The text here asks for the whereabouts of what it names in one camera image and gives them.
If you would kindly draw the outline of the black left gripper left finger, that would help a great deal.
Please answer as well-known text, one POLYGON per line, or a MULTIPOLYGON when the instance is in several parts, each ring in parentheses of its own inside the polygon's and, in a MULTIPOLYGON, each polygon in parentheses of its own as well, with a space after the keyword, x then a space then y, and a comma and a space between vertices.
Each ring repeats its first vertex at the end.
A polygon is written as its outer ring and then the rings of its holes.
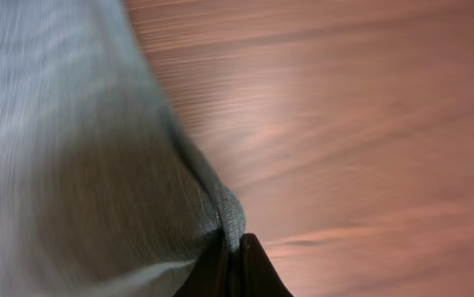
POLYGON ((225 297, 227 278, 227 241, 218 231, 173 297, 225 297))

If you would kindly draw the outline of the light blue denim shorts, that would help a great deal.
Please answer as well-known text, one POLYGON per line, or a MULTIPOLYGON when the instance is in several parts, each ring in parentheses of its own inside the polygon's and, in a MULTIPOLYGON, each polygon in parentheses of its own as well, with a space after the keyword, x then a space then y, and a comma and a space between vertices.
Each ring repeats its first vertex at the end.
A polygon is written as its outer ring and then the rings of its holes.
POLYGON ((0 1, 0 296, 170 296, 245 227, 121 1, 0 1))

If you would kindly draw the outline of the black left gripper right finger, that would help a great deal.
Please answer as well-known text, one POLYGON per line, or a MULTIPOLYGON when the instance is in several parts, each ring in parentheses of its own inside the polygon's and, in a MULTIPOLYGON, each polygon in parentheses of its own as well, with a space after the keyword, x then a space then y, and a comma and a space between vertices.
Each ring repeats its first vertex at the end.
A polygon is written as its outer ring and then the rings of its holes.
POLYGON ((241 237, 241 264, 241 297, 293 297, 253 233, 241 237))

